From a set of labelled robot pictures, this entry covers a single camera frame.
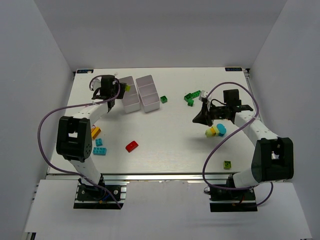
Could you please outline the pale yellow orange lego stack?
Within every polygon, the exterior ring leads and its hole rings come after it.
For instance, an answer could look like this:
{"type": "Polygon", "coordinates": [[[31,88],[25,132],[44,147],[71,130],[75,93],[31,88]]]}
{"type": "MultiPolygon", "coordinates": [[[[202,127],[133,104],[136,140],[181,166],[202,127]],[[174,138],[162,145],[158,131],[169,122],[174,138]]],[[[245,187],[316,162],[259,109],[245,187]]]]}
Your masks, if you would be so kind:
{"type": "Polygon", "coordinates": [[[207,138],[215,137],[215,136],[218,135],[218,134],[219,134],[219,130],[217,129],[216,126],[212,126],[212,127],[210,127],[209,129],[207,129],[207,130],[205,131],[205,136],[206,136],[207,138]]]}

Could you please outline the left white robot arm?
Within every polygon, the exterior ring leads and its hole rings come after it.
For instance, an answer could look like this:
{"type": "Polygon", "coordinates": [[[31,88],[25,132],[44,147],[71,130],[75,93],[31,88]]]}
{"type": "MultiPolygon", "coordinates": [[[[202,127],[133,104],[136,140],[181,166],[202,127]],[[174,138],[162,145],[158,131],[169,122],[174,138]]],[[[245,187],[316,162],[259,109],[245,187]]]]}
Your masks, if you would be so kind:
{"type": "Polygon", "coordinates": [[[58,122],[56,152],[73,165],[80,175],[80,183],[87,186],[98,185],[102,175],[95,167],[92,126],[110,112],[116,99],[122,99],[130,87],[114,75],[99,75],[100,80],[90,86],[93,96],[90,103],[71,115],[62,116],[58,122]]]}

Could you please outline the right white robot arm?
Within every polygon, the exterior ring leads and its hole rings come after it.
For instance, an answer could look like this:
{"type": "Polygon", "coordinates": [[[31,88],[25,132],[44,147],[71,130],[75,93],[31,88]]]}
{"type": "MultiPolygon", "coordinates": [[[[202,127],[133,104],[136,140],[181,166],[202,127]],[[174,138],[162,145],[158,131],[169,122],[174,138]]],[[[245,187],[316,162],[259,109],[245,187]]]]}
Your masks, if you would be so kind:
{"type": "Polygon", "coordinates": [[[216,106],[212,103],[208,92],[201,91],[199,100],[202,102],[202,107],[192,121],[211,127],[215,120],[229,120],[253,144],[254,153],[250,167],[233,174],[227,181],[226,187],[244,190],[264,182],[292,179],[294,176],[293,141],[269,130],[255,116],[251,106],[242,104],[238,89],[225,90],[223,97],[223,105],[216,106]]]}

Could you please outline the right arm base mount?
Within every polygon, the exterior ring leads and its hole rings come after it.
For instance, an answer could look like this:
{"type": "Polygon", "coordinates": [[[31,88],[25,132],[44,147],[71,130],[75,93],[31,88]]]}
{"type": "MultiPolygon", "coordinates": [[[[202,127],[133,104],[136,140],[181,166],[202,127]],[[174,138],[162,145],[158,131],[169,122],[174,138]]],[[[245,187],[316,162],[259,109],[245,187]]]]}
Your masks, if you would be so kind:
{"type": "Polygon", "coordinates": [[[212,213],[257,212],[256,196],[253,189],[225,190],[207,186],[203,192],[209,195],[212,213]]]}

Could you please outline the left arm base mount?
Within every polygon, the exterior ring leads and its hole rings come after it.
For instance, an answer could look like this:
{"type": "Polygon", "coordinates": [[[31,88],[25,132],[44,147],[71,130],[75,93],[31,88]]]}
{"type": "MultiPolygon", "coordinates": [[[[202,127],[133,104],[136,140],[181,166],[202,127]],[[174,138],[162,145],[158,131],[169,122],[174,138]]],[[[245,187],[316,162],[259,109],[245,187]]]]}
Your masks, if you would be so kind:
{"type": "Polygon", "coordinates": [[[73,208],[81,210],[120,210],[125,202],[127,193],[126,183],[107,183],[103,177],[100,178],[100,187],[82,183],[78,179],[73,208]]]}

